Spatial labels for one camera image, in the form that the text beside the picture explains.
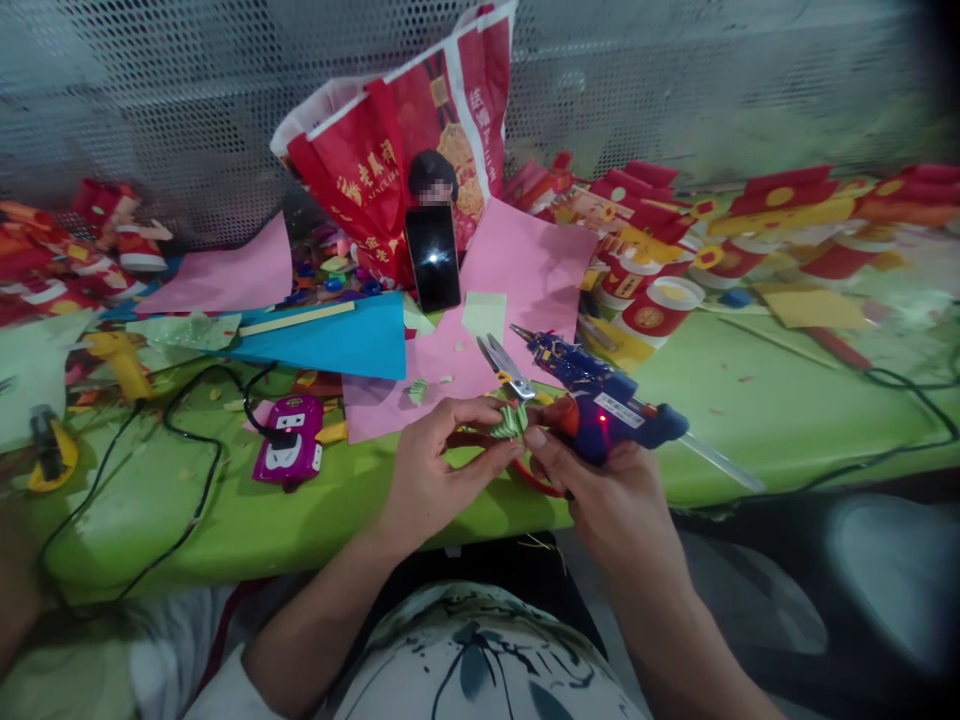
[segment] light green paper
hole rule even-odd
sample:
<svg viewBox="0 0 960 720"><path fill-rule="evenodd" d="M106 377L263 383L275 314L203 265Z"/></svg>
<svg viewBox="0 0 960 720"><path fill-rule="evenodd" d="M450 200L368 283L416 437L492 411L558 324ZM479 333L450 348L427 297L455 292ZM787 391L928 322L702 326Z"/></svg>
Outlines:
<svg viewBox="0 0 960 720"><path fill-rule="evenodd" d="M423 311L413 301L409 293L403 294L403 326L408 330L416 330L417 337L426 337L437 329L436 325L423 314Z"/></svg>
<svg viewBox="0 0 960 720"><path fill-rule="evenodd" d="M461 324L471 335L493 335L503 343L503 328L507 322L507 296L501 293L468 292L463 304Z"/></svg>
<svg viewBox="0 0 960 720"><path fill-rule="evenodd" d="M143 335L155 350L173 345L209 352L222 350L233 342L242 317L240 313L208 317L194 310L188 317L158 317L127 323L127 332Z"/></svg>
<svg viewBox="0 0 960 720"><path fill-rule="evenodd" d="M413 384L407 388L407 394L410 396L410 402L417 407L423 405L423 401L427 397L427 387L427 381L423 378L417 378L414 380Z"/></svg>
<svg viewBox="0 0 960 720"><path fill-rule="evenodd" d="M500 440L519 439L527 429L529 422L526 408L510 403L500 408L500 414L503 416L503 421L490 428L490 437Z"/></svg>
<svg viewBox="0 0 960 720"><path fill-rule="evenodd" d="M67 405L64 373L68 345L86 329L93 312L58 315L0 331L0 453L29 445L30 409L49 405L58 417Z"/></svg>
<svg viewBox="0 0 960 720"><path fill-rule="evenodd" d="M326 270L329 273L336 273L343 270L349 264L349 258L342 258L339 255L334 255L333 257L324 260L323 264L320 266L320 269Z"/></svg>

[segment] yellow glue gun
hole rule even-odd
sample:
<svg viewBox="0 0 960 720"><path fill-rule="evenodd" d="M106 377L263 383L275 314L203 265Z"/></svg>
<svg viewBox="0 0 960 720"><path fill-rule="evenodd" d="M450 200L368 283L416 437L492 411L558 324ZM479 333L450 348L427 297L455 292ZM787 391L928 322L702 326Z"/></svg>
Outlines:
<svg viewBox="0 0 960 720"><path fill-rule="evenodd" d="M83 336L83 342L92 343L88 351L94 357L102 358L120 382L123 397L129 402L148 399L154 396L153 387L137 357L137 349L126 333L90 333Z"/></svg>

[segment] hand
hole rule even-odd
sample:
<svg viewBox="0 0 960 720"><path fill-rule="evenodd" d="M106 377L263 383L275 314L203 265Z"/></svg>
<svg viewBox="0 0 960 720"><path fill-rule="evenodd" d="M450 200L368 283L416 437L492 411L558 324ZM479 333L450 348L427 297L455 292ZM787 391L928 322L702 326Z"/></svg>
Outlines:
<svg viewBox="0 0 960 720"><path fill-rule="evenodd" d="M530 408L531 421L552 425L563 416L563 398ZM531 426L524 434L535 476L550 479L570 502L577 533L606 574L629 579L634 589L692 591L683 546L667 509L653 454L636 443L614 446L603 469L587 465L550 433Z"/></svg>
<svg viewBox="0 0 960 720"><path fill-rule="evenodd" d="M481 433L457 433L462 425L478 429L502 420L502 400L445 398L429 414L400 433L390 494L375 525L388 542L412 553L449 525L523 454L512 440L493 440ZM454 469L441 456L450 447L486 448L467 465Z"/></svg>

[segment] red paper bag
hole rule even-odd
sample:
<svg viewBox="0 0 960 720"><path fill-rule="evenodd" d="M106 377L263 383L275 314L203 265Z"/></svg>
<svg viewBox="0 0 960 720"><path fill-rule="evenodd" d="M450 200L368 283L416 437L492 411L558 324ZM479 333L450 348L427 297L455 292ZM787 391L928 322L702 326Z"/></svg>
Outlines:
<svg viewBox="0 0 960 720"><path fill-rule="evenodd" d="M387 288L414 287L403 228L421 197L449 189L463 251L500 196L516 6L468 11L451 36L383 77L331 80L274 133L271 150Z"/></svg>

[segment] electric cord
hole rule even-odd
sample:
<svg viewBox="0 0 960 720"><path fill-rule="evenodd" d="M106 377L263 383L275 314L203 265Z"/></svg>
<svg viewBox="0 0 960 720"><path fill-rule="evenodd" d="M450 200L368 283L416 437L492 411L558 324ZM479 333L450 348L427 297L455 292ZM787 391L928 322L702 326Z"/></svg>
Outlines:
<svg viewBox="0 0 960 720"><path fill-rule="evenodd" d="M92 485L90 486L90 490L87 491L86 497L84 497L81 503L76 508L74 508L74 510L66 518L64 518L64 520L57 526L57 528L50 534L50 536L47 537L46 541L43 543L43 546L40 549L39 558L38 558L40 568L42 571L44 571L44 575L50 580L50 584L52 585L52 590L53 590L54 596L56 597L57 603L59 604L61 609L64 612L66 612L67 615L69 615L72 619L79 622L89 622L91 620L95 620L101 617L102 615L112 610L119 602L121 602L124 598L127 597L127 595L130 594L130 592L140 583L141 580L143 580L144 577L146 577L152 570L154 570L161 563L167 560L171 555L173 555L177 550L179 550L184 545L184 543L187 542L190 536L193 534L193 531L196 529L197 525L200 524L200 519L203 517L203 512L206 509L207 501L210 497L210 490L213 487L213 480L216 477L217 470L220 467L220 458L223 455L224 445L217 438L197 435L196 433L192 433L188 430L184 430L174 425L172 421L172 417L178 405L208 374L214 371L224 372L230 378L230 381L233 383L237 391L243 395L244 410L246 411L247 418L251 421L254 427L260 430L261 433L264 430L270 430L270 428L264 428L260 423L256 421L256 418L253 417L253 413L249 409L250 390L257 383L257 381L259 381L268 372L270 372L273 368L275 368L276 365L277 364L275 362L268 365L263 371L255 375L250 380L250 382L247 383L246 386L244 386L241 383L240 378L230 368L224 365L211 365L209 367L204 368L203 370L198 372L196 375L194 375L193 378L191 378L190 382L184 385L173 397L173 399L167 404L166 408L163 411L163 426L168 431L170 431L174 435L179 435L180 437L186 438L188 440L194 440L194 441L202 442L208 445L213 445L216 448L213 456L213 461L210 463L210 467L207 470L207 476L203 483L203 490L200 494L200 499L197 502L196 509L193 511L193 517L190 518L190 522L187 524L186 528L181 533L177 541L173 543L167 550L161 553L155 560L153 560L146 567L144 567L143 570L137 573L137 575L134 576L134 578L124 586L124 588L119 592L119 594L117 594L111 600L106 601L106 603L101 605L94 612L82 613L78 611L75 607L70 605L59 583L53 580L51 573L47 570L46 555L48 550L50 549L50 546L53 544L54 540L56 540L56 538L59 537L60 533L63 532L63 530L68 525L73 523L80 516L80 514L83 513L83 511L89 507L90 502L93 500L93 497L100 486L100 481L103 478L104 471L110 460L110 455L113 453L113 448L116 446L117 441L123 435L127 427L129 427L130 423L132 423L133 420L142 412L144 406L146 405L146 401L143 399L137 400L134 403L133 411L130 413L130 415L127 417L124 423L117 430L116 434L113 436L113 439L110 441L110 445L107 446L107 451L104 453L103 460L100 462L100 467L97 469L97 474L94 478Z"/></svg>
<svg viewBox="0 0 960 720"><path fill-rule="evenodd" d="M880 387L889 388L892 390L907 390L908 392L913 393L913 395L931 412L934 417L940 422L941 427L943 427L949 437L944 440L937 440L934 442L923 443L921 445L910 445L907 447L898 447L892 448L885 452L879 453L872 457L869 457L860 462L851 463L849 465L844 465L843 467L837 468L835 470L830 470L825 472L822 475L818 475L813 480L807 482L804 485L801 485L798 488L788 490L782 493L776 493L773 495L756 495L751 497L739 498L734 500L731 503L715 505L712 507L702 508L703 511L712 512L716 510L729 510L731 507L737 507L745 503L757 503L757 502L776 502L785 497L790 497L793 495L799 495L800 493L805 493L814 488L818 488L822 485L825 485L832 480L843 477L844 475L849 475L850 473L857 472L859 470L866 470L868 468L876 467L881 463L886 462L895 457L900 457L903 455L911 455L913 453L923 452L924 450L933 450L935 448L946 447L948 445L953 445L954 443L960 442L960 428L957 427L957 424L953 419L947 415L944 410L937 405L930 397L927 395L929 390L946 390L949 388L960 387L960 373L956 370L956 359L957 353L953 354L953 359L951 361L954 368L954 380L953 382L947 383L931 383L931 384L918 384L913 382L907 377L900 375L899 373L893 372L892 370L887 370L886 368L873 367L868 370L864 370L862 375L868 381L879 385Z"/></svg>

